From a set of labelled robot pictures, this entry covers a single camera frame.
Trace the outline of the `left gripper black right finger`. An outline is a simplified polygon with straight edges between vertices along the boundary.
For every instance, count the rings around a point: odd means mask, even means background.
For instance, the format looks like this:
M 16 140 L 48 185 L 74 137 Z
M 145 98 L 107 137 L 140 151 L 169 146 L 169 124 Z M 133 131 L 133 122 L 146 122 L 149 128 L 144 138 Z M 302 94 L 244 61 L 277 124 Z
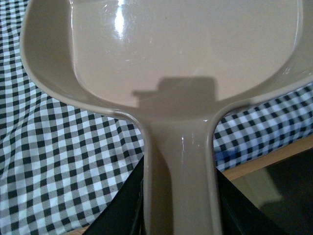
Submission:
M 286 235 L 262 213 L 219 170 L 217 179 L 225 235 Z

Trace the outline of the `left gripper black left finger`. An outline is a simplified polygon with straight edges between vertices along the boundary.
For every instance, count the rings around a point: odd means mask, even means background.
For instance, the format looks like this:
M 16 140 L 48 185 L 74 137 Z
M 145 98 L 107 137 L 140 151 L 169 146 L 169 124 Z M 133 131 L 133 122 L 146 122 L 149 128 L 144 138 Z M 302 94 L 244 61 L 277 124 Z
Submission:
M 143 235 L 142 158 L 117 195 L 84 232 L 85 235 Z

